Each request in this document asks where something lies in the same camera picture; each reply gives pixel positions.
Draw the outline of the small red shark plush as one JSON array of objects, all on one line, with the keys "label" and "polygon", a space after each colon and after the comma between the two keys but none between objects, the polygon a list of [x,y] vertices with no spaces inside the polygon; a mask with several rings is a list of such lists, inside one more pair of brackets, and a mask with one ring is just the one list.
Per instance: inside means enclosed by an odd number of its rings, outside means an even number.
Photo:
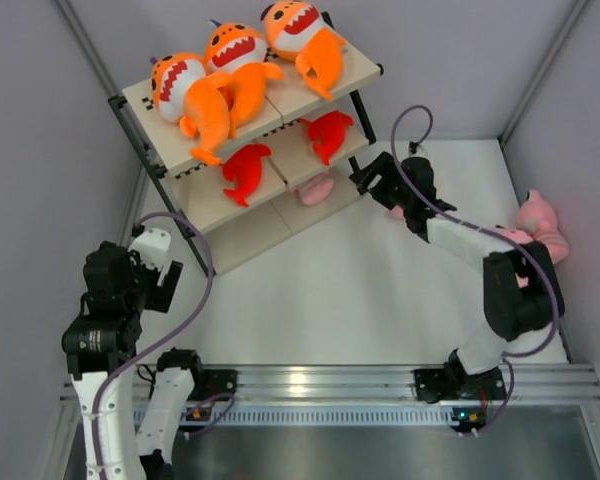
[{"label": "small red shark plush", "polygon": [[307,135],[311,141],[312,150],[324,165],[331,164],[331,158],[346,139],[347,129],[354,125],[351,116],[333,110],[318,117],[316,120],[299,118],[307,127]]}]

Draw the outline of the large red shark plush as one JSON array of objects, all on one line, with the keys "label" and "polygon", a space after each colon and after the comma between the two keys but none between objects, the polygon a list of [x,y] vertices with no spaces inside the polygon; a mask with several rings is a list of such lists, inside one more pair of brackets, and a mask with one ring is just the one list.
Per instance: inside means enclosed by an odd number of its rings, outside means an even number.
[{"label": "large red shark plush", "polygon": [[259,187],[262,178],[262,163],[271,155],[267,145],[247,144],[234,153],[223,165],[222,175],[232,188],[224,188],[223,193],[238,206],[248,208],[248,197]]}]

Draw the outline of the orange shark plush facing up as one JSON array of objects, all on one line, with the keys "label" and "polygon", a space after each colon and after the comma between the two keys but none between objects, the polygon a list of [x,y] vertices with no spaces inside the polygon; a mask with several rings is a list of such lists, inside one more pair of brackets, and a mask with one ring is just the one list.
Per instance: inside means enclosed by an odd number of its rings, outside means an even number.
[{"label": "orange shark plush facing up", "polygon": [[343,48],[348,42],[307,1],[272,3],[263,10],[260,20],[270,49],[293,63],[312,91],[331,101],[331,90],[343,73]]}]

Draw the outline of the orange shark plush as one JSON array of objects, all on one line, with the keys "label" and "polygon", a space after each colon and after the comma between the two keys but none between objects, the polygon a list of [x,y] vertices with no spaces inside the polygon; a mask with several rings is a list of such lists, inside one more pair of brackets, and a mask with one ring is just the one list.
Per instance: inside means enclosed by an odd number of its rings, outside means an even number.
[{"label": "orange shark plush", "polygon": [[267,42],[264,36],[245,23],[222,23],[214,26],[204,51],[204,61],[212,73],[230,75],[230,138],[237,129],[250,123],[261,111],[270,80],[283,80],[284,72],[265,60]]}]

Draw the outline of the orange shark plush face down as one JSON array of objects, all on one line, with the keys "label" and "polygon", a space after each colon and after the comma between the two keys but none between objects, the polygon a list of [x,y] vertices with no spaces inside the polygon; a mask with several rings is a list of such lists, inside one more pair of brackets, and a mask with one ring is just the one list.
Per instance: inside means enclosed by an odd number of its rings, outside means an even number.
[{"label": "orange shark plush face down", "polygon": [[210,72],[204,59],[179,52],[151,59],[152,100],[161,117],[178,126],[187,138],[196,138],[191,156],[208,165],[221,163],[217,150],[231,132],[230,108],[224,91],[232,75]]}]

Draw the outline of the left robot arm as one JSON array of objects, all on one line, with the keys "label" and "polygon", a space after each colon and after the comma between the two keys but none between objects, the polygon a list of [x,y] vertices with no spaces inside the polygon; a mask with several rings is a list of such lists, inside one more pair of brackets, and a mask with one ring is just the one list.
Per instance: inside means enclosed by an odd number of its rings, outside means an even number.
[{"label": "left robot arm", "polygon": [[182,272],[169,259],[170,237],[138,237],[128,247],[105,241],[86,258],[80,312],[62,336],[79,399],[90,479],[172,479],[176,433],[187,399],[206,386],[194,350],[158,359],[155,386],[140,424],[133,419],[133,368],[141,314],[169,310]]}]

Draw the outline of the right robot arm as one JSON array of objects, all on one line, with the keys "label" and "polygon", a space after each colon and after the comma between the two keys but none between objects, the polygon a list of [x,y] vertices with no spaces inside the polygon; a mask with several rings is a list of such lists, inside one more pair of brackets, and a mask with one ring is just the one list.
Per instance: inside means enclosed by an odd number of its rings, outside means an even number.
[{"label": "right robot arm", "polygon": [[350,179],[359,193],[400,210],[411,233],[455,255],[482,280],[480,324],[442,366],[415,370],[417,399],[429,404],[506,399],[500,366],[509,344],[565,311],[548,248],[518,231],[484,230],[460,219],[455,206],[438,197],[424,157],[396,163],[383,152]]}]

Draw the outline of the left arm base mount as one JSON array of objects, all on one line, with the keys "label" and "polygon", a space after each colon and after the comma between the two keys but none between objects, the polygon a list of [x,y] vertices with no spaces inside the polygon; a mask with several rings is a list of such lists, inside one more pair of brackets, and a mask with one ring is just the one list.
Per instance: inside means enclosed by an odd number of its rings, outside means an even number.
[{"label": "left arm base mount", "polygon": [[211,368],[193,374],[194,388],[188,399],[202,401],[219,394],[234,394],[238,371],[235,369]]}]

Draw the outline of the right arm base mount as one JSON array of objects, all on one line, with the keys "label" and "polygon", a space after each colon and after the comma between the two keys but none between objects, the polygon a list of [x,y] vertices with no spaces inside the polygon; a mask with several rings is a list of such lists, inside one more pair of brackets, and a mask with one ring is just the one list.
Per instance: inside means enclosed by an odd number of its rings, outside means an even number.
[{"label": "right arm base mount", "polygon": [[422,368],[413,372],[416,398],[427,404],[451,400],[504,400],[507,394],[500,369],[476,375],[448,368]]}]

